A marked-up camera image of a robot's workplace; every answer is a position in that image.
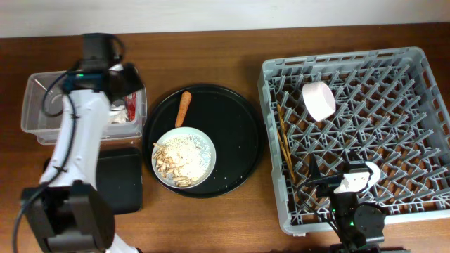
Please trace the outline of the wooden chopstick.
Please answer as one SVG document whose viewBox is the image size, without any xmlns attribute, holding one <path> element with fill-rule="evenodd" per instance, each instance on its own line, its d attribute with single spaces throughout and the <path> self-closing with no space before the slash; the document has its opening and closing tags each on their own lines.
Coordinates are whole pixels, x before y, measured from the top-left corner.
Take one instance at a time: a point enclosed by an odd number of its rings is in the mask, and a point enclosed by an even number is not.
<svg viewBox="0 0 450 253">
<path fill-rule="evenodd" d="M 276 131 L 276 133 L 277 133 L 279 145 L 280 145 L 280 147 L 281 147 L 281 153 L 282 153 L 282 155 L 283 155 L 283 157 L 284 157 L 284 159 L 285 159 L 285 161 L 286 161 L 286 164 L 287 164 L 287 166 L 288 166 L 288 171 L 289 171 L 289 174 L 290 174 L 290 178 L 291 178 L 292 182 L 295 183 L 295 174 L 294 174 L 294 171 L 293 171 L 293 168 L 292 168 L 292 163 L 291 163 L 291 161 L 289 160 L 288 154 L 287 154 L 287 152 L 286 152 L 286 150 L 285 150 L 285 146 L 284 146 L 284 144 L 283 144 L 281 135 L 280 135 L 280 133 L 278 132 L 278 130 Z"/>
<path fill-rule="evenodd" d="M 286 136 L 285 125 L 284 125 L 283 117 L 282 117 L 282 114 L 281 114 L 281 106 L 279 104 L 277 104 L 276 105 L 276 109 L 277 109 L 278 119 L 279 119 L 280 126 L 281 126 L 281 136 L 282 136 L 282 139 L 283 139 L 283 144 L 285 146 L 285 150 L 286 150 L 286 152 L 288 154 L 289 160 L 291 161 L 290 150 L 289 150 L 289 145 L 288 145 L 288 138 Z"/>
</svg>

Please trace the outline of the white bowl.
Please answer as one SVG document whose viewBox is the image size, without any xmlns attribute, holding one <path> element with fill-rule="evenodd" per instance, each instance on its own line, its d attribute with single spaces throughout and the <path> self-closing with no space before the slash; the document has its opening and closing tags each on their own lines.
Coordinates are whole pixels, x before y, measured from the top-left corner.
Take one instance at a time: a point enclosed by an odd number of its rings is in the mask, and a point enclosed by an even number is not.
<svg viewBox="0 0 450 253">
<path fill-rule="evenodd" d="M 325 82 L 305 84 L 302 97 L 308 113 L 316 122 L 323 121 L 336 111 L 335 97 Z"/>
</svg>

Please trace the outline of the white napkin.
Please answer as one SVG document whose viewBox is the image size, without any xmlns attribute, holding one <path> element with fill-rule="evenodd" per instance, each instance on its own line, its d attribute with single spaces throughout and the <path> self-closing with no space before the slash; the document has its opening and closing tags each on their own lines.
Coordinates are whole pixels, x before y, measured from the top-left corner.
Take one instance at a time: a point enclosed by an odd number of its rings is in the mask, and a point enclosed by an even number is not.
<svg viewBox="0 0 450 253">
<path fill-rule="evenodd" d="M 128 120 L 127 110 L 124 105 L 112 105 L 109 112 L 109 124 L 124 124 Z"/>
</svg>

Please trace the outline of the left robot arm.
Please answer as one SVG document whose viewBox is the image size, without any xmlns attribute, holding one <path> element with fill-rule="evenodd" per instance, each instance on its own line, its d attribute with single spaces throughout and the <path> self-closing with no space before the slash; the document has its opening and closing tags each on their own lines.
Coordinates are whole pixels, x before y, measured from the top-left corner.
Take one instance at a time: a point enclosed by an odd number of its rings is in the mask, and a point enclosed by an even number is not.
<svg viewBox="0 0 450 253">
<path fill-rule="evenodd" d="M 115 232 L 115 217 L 96 187 L 103 129 L 110 106 L 143 88 L 125 47 L 114 34 L 83 36 L 83 56 L 55 82 L 63 109 L 60 132 L 39 185 L 25 188 L 11 247 L 18 251 L 23 217 L 43 252 L 137 252 Z"/>
</svg>

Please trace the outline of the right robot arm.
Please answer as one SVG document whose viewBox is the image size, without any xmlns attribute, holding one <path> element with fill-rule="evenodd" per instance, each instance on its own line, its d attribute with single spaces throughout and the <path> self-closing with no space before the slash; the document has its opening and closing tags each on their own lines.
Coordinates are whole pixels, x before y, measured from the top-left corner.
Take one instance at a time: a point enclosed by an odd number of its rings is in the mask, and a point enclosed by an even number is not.
<svg viewBox="0 0 450 253">
<path fill-rule="evenodd" d="M 329 252 L 379 252 L 384 241 L 383 229 L 387 212 L 377 204 L 360 202 L 358 194 L 368 190 L 380 179 L 380 168 L 350 152 L 341 171 L 322 176 L 314 155 L 310 156 L 307 180 L 299 187 L 316 188 L 317 197 L 330 200 L 330 218 L 326 223 L 340 239 Z"/>
</svg>

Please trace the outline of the light blue cup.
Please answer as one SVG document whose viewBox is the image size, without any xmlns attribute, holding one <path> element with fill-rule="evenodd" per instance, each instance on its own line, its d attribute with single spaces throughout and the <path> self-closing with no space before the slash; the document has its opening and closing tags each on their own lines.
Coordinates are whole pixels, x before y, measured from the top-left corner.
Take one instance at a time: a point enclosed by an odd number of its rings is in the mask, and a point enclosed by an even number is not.
<svg viewBox="0 0 450 253">
<path fill-rule="evenodd" d="M 371 170 L 371 175 L 369 177 L 366 191 L 369 190 L 380 180 L 380 168 L 374 162 L 365 162 L 366 166 Z"/>
</svg>

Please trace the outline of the orange carrot piece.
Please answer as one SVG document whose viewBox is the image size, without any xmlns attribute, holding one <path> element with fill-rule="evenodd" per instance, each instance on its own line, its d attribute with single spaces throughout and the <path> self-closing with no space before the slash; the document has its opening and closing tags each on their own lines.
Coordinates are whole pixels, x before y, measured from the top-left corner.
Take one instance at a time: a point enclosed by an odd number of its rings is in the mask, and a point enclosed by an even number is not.
<svg viewBox="0 0 450 253">
<path fill-rule="evenodd" d="M 175 127 L 179 128 L 184 123 L 188 107 L 191 103 L 192 95 L 189 91 L 185 91 L 181 95 L 179 110 L 176 116 Z"/>
</svg>

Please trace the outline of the red snack wrapper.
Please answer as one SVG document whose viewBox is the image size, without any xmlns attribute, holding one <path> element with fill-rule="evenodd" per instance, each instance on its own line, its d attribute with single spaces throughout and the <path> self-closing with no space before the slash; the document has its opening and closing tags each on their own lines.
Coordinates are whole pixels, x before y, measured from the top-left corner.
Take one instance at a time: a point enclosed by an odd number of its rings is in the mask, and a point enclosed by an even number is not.
<svg viewBox="0 0 450 253">
<path fill-rule="evenodd" d="M 127 119 L 129 122 L 134 121 L 136 116 L 136 92 L 127 95 L 124 98 L 124 103 L 127 111 Z"/>
</svg>

